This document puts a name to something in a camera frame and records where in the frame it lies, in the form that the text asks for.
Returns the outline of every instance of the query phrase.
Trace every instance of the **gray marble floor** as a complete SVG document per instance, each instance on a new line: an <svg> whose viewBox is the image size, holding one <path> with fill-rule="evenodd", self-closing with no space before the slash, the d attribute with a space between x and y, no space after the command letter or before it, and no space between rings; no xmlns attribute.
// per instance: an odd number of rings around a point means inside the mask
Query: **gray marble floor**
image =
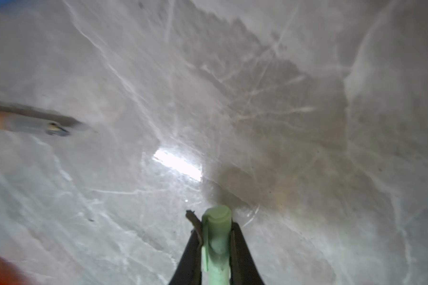
<svg viewBox="0 0 428 285"><path fill-rule="evenodd" d="M268 285L428 285L428 0L21 0L0 255L37 284L156 284L234 210Z"/></svg>

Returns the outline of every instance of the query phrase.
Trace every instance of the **light green marker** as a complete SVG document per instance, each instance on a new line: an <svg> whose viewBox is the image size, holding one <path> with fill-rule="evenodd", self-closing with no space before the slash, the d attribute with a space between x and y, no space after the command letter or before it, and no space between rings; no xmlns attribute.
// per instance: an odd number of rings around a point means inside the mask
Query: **light green marker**
<svg viewBox="0 0 428 285"><path fill-rule="evenodd" d="M209 208L203 223L202 262L209 285L229 285L231 210L225 205Z"/></svg>

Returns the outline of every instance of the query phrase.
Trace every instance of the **marble surface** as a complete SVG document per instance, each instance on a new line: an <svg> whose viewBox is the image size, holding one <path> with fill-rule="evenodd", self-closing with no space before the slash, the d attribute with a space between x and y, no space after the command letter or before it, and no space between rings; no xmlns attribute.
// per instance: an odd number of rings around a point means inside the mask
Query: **marble surface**
<svg viewBox="0 0 428 285"><path fill-rule="evenodd" d="M36 284L156 284L234 210L268 285L428 285L428 0L22 0L0 102L0 256Z"/></svg>

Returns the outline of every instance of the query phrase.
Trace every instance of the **orange and gray pen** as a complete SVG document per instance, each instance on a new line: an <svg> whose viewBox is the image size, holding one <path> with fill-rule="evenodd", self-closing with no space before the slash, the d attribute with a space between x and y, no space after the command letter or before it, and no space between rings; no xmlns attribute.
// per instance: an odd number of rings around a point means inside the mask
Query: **orange and gray pen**
<svg viewBox="0 0 428 285"><path fill-rule="evenodd" d="M58 122L2 111L0 111L0 129L29 134L70 135L70 132Z"/></svg>

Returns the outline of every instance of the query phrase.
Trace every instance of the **marble tile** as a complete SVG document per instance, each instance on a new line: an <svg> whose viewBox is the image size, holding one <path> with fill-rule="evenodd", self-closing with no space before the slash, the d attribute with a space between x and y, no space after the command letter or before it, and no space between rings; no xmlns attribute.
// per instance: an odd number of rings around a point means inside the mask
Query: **marble tile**
<svg viewBox="0 0 428 285"><path fill-rule="evenodd" d="M218 203L272 284L428 285L428 0L23 0L0 256L36 284L167 284Z"/></svg>

